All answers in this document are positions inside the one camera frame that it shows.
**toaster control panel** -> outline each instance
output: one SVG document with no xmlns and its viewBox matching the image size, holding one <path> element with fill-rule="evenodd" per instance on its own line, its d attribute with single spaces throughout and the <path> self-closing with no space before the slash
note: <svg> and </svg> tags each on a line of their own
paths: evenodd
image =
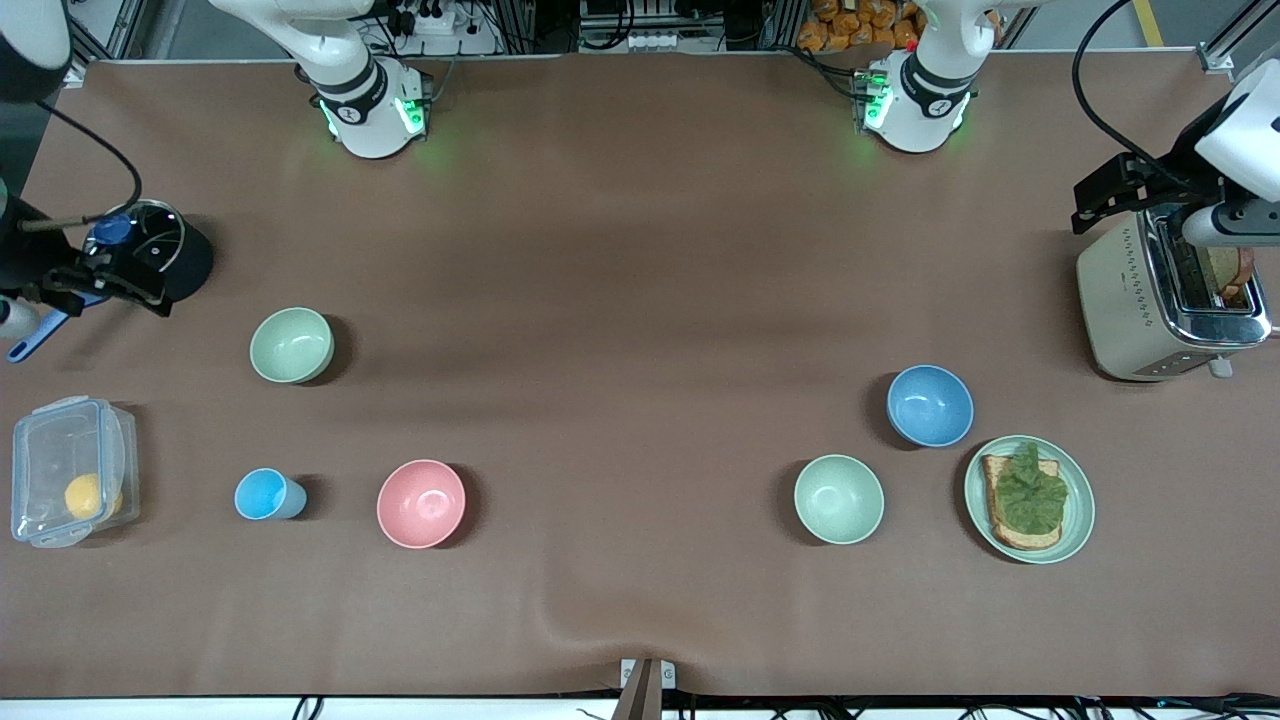
<svg viewBox="0 0 1280 720">
<path fill-rule="evenodd" d="M 1175 352 L 1164 360 L 1157 360 L 1151 365 L 1134 373 L 1135 375 L 1143 375 L 1148 378 L 1169 378 L 1174 375 L 1181 375 L 1188 370 L 1194 370 L 1201 365 L 1208 364 L 1210 360 L 1217 357 L 1219 352 Z"/>
</svg>

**green leaf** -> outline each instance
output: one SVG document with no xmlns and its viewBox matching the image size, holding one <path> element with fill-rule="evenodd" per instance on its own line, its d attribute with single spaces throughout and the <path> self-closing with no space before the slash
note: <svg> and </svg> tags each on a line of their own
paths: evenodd
<svg viewBox="0 0 1280 720">
<path fill-rule="evenodd" d="M 1039 447 L 1024 443 L 996 480 L 996 505 L 1005 524 L 1029 536 L 1043 536 L 1062 524 L 1066 482 L 1039 469 Z"/>
</svg>

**blue bowl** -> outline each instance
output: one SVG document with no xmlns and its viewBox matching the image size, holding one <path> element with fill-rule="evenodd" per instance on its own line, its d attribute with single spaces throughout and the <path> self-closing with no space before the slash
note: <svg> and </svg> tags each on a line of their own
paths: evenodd
<svg viewBox="0 0 1280 720">
<path fill-rule="evenodd" d="M 888 421 L 915 445 L 946 447 L 973 427 L 973 396 L 948 370 L 915 365 L 888 386 Z"/>
</svg>

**yellow tape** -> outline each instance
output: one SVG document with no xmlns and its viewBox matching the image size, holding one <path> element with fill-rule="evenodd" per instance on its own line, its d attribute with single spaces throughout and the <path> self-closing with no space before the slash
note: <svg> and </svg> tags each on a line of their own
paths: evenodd
<svg viewBox="0 0 1280 720">
<path fill-rule="evenodd" d="M 1142 37 L 1147 41 L 1147 47 L 1164 47 L 1165 38 L 1160 36 L 1160 26 L 1156 24 L 1156 13 L 1151 10 L 1151 0 L 1133 0 L 1133 10 L 1138 14 L 1138 26 L 1142 28 Z"/>
</svg>

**green bowl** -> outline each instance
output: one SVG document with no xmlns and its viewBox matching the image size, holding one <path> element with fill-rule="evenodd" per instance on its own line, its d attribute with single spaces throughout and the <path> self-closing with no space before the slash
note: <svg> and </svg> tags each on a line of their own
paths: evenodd
<svg viewBox="0 0 1280 720">
<path fill-rule="evenodd" d="M 333 360 L 333 331 L 315 310 L 280 310 L 253 332 L 248 360 L 259 375 L 273 383 L 305 383 Z"/>
<path fill-rule="evenodd" d="M 987 509 L 987 478 L 982 473 L 983 455 L 1012 455 L 1023 443 L 1034 442 L 1039 455 L 1046 460 L 1057 460 L 1057 474 L 1066 482 L 1066 506 L 1062 509 L 1062 539 L 1044 550 L 1018 550 L 1000 542 L 991 527 L 991 512 Z M 1037 437 L 1006 436 L 982 446 L 973 456 L 964 475 L 964 502 L 969 507 L 973 524 L 992 547 L 1014 560 L 1033 565 L 1061 562 L 1075 555 L 1093 533 L 1093 489 L 1084 477 L 1084 470 L 1061 447 Z"/>
<path fill-rule="evenodd" d="M 884 489 L 860 460 L 826 455 L 796 478 L 796 515 L 822 542 L 851 544 L 867 539 L 884 516 Z"/>
</svg>

